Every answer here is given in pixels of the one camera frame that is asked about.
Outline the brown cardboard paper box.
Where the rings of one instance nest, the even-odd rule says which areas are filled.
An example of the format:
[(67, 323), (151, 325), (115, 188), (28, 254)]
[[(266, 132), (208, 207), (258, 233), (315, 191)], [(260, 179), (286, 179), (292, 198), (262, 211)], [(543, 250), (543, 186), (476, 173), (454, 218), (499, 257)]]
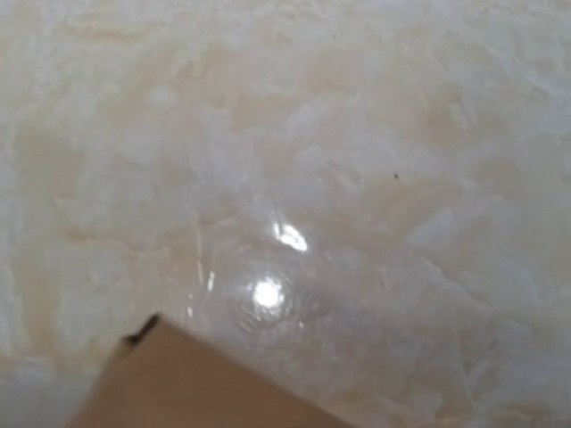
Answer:
[(153, 315), (120, 339), (67, 425), (330, 428), (347, 422)]

